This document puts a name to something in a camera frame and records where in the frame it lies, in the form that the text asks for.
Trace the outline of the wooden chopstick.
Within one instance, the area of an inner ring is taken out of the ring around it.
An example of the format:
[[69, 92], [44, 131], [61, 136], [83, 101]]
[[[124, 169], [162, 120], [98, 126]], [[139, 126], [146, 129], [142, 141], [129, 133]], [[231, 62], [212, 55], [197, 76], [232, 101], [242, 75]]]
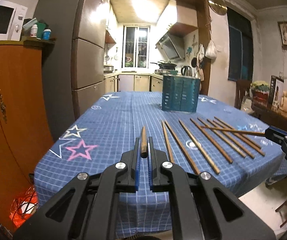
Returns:
[[190, 167], [193, 169], [194, 173], [199, 175], [200, 174], [200, 170], [197, 168], [197, 165], [195, 164], [195, 162], [193, 161], [193, 159], [191, 158], [191, 156], [189, 155], [189, 153], [187, 152], [187, 150], [184, 148], [184, 145], [182, 144], [182, 142], [179, 140], [178, 136], [176, 135], [176, 133], [173, 131], [173, 129], [171, 128], [171, 126], [169, 125], [169, 123], [167, 121], [165, 121], [165, 124], [167, 126], [167, 128], [169, 129], [171, 135], [173, 136], [173, 138], [175, 139], [176, 143], [178, 144], [180, 150], [182, 151], [183, 155], [185, 156], [186, 160], [188, 161], [188, 163], [190, 164]]
[[205, 160], [208, 162], [208, 164], [211, 166], [212, 170], [215, 172], [215, 174], [220, 173], [220, 169], [217, 167], [217, 165], [214, 163], [214, 161], [211, 159], [211, 157], [207, 154], [207, 152], [203, 149], [201, 143], [197, 141], [195, 136], [192, 134], [192, 132], [186, 127], [186, 125], [181, 121], [178, 120], [181, 124], [182, 128], [185, 130], [187, 135], [191, 138], [192, 142], [195, 144], [195, 146], [199, 149], [200, 153], [203, 155]]
[[220, 127], [206, 127], [206, 126], [202, 126], [202, 128], [210, 129], [212, 131], [216, 130], [216, 131], [230, 132], [230, 133], [235, 133], [235, 134], [265, 137], [264, 132], [241, 131], [241, 130], [236, 130], [236, 129], [228, 129], [228, 128], [220, 128]]
[[168, 153], [168, 156], [169, 156], [169, 161], [171, 163], [174, 163], [172, 149], [171, 149], [171, 145], [169, 143], [165, 122], [162, 121], [161, 124], [162, 124], [163, 135], [164, 135], [164, 138], [165, 138], [165, 144], [166, 144], [166, 148], [167, 148], [167, 153]]
[[203, 133], [203, 135], [211, 142], [211, 144], [222, 154], [229, 164], [233, 163], [233, 159], [226, 153], [226, 151], [216, 142], [195, 120], [190, 118], [191, 122]]
[[216, 135], [222, 138], [227, 144], [229, 144], [234, 150], [239, 149], [239, 153], [243, 152], [250, 158], [254, 159], [255, 155], [250, 151], [252, 145], [244, 139], [237, 139], [236, 135], [232, 135], [230, 132], [212, 131]]
[[[200, 126], [199, 123], [194, 122], [195, 126], [203, 133], [203, 135], [210, 141], [210, 143], [222, 154], [222, 156], [230, 163], [233, 163], [233, 160], [230, 155], [227, 154], [227, 152], [223, 149], [223, 147], [219, 144], [218, 141], [214, 139], [207, 131], [205, 131], [204, 128]], [[220, 138], [221, 141], [226, 143], [230, 148], [232, 148], [235, 152], [237, 152], [242, 158], [246, 157], [246, 154], [232, 141], [224, 137], [223, 135], [219, 134], [218, 132], [215, 133], [217, 137]]]
[[147, 135], [146, 128], [143, 126], [141, 131], [141, 146], [140, 146], [140, 155], [142, 158], [147, 158], [148, 150], [147, 150]]

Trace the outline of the kitchen window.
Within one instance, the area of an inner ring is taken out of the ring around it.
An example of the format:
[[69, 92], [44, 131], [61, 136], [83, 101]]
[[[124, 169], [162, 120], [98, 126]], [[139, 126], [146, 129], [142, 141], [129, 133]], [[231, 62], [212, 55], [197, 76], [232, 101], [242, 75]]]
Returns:
[[148, 26], [124, 26], [122, 67], [147, 68], [149, 59]]

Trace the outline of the dark wooden side table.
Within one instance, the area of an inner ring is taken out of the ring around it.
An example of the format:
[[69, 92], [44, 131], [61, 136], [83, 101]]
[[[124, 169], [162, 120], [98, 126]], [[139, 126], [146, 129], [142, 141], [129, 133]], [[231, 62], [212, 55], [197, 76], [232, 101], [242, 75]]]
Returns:
[[258, 118], [269, 126], [275, 126], [287, 131], [287, 113], [282, 110], [273, 110], [272, 105], [266, 102], [253, 101], [251, 109], [254, 111], [253, 117]]

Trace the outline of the wooden chair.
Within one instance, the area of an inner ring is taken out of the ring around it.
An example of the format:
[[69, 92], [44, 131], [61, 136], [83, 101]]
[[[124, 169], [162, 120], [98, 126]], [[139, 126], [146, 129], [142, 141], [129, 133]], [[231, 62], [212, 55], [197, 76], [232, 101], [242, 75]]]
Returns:
[[250, 93], [251, 81], [239, 79], [236, 81], [235, 108], [240, 109], [243, 97]]

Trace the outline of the blue grid star tablecloth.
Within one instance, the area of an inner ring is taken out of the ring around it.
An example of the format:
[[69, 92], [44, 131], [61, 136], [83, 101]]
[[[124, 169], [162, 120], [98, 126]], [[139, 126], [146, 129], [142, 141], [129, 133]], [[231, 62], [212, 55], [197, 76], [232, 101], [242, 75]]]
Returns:
[[162, 121], [167, 121], [176, 134], [169, 138], [176, 164], [191, 172], [178, 147], [181, 142], [197, 167], [211, 172], [210, 165], [187, 135], [192, 132], [219, 168], [216, 179], [236, 196], [242, 196], [265, 180], [287, 175], [287, 162], [279, 145], [254, 137], [253, 141], [261, 150], [250, 149], [250, 155], [243, 158], [221, 142], [232, 158], [232, 163], [228, 163], [195, 126], [198, 120], [219, 118], [236, 129], [263, 131], [267, 126], [260, 120], [204, 95], [199, 97], [197, 111], [192, 114], [165, 112], [161, 109], [161, 101], [159, 92], [116, 92], [102, 96], [70, 127], [59, 133], [56, 142], [37, 164], [34, 180], [39, 204], [45, 204], [78, 173], [101, 173], [117, 163], [122, 153], [134, 148], [142, 129], [152, 137], [157, 150], [165, 151]]

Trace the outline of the teal perforated utensil holder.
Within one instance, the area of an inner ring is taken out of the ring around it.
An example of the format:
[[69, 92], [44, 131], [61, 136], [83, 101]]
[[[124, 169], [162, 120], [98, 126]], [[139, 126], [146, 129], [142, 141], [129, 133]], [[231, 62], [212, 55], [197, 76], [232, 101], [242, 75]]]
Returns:
[[200, 79], [182, 75], [164, 75], [162, 85], [163, 111], [195, 113]]

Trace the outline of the dark living room window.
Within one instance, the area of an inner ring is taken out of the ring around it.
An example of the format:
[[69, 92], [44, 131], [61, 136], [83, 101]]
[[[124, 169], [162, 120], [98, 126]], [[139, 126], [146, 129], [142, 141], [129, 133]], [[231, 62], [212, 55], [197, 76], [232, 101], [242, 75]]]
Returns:
[[254, 47], [251, 22], [238, 12], [228, 8], [229, 24], [229, 72], [228, 80], [252, 81]]

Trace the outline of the steel electric kettle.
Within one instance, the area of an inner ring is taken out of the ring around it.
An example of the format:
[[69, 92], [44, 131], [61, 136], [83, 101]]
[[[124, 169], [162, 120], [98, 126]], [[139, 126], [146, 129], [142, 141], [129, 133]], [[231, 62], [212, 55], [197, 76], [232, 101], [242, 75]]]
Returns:
[[191, 66], [182, 66], [180, 71], [181, 71], [182, 76], [192, 76], [193, 75]]

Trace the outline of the black wok pan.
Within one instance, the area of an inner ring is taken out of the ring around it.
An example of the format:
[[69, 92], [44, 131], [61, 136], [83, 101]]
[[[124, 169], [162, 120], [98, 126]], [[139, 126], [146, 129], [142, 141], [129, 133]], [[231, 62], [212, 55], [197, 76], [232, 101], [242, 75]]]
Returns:
[[176, 68], [176, 64], [171, 63], [171, 62], [165, 62], [165, 61], [151, 62], [151, 64], [158, 65], [160, 69], [175, 70]]

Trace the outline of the range hood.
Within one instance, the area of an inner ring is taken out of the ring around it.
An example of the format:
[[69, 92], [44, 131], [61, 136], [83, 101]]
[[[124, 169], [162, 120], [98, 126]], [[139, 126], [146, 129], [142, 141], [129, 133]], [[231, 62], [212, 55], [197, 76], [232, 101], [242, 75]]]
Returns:
[[180, 61], [185, 59], [184, 39], [166, 33], [157, 43], [156, 47], [163, 52], [168, 61]]

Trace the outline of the orange wooden cabinet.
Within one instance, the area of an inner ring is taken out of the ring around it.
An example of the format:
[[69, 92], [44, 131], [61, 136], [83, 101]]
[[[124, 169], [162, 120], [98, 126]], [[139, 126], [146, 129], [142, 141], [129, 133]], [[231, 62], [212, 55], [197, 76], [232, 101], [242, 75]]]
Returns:
[[42, 87], [41, 41], [0, 41], [0, 224], [14, 229], [13, 200], [52, 146]]

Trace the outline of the silver multi-door refrigerator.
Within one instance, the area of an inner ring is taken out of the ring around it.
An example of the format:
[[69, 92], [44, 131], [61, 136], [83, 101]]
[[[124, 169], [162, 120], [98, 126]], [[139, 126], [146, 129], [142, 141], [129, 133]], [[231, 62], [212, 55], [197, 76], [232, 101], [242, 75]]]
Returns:
[[42, 81], [51, 135], [57, 140], [105, 92], [103, 61], [109, 0], [39, 0], [34, 17], [51, 30]]

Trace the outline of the white medicine bottle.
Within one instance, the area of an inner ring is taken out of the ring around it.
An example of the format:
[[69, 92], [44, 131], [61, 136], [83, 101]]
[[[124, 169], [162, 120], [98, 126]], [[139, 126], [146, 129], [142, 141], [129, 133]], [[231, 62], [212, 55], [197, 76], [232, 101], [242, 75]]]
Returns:
[[34, 24], [30, 30], [30, 36], [31, 37], [37, 37], [37, 34], [38, 34], [38, 25]]

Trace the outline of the white microwave oven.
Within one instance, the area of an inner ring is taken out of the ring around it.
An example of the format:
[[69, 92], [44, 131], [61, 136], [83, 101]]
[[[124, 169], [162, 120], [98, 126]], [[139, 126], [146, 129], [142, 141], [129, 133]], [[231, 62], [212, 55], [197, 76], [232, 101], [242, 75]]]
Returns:
[[19, 41], [28, 8], [0, 0], [0, 41]]

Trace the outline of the gold round wall clock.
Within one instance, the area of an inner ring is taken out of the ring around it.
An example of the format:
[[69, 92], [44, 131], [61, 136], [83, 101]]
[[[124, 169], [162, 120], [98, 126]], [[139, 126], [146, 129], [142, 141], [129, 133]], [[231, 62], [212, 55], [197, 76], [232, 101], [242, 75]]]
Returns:
[[227, 6], [223, 0], [208, 0], [210, 8], [218, 15], [224, 16], [227, 13]]

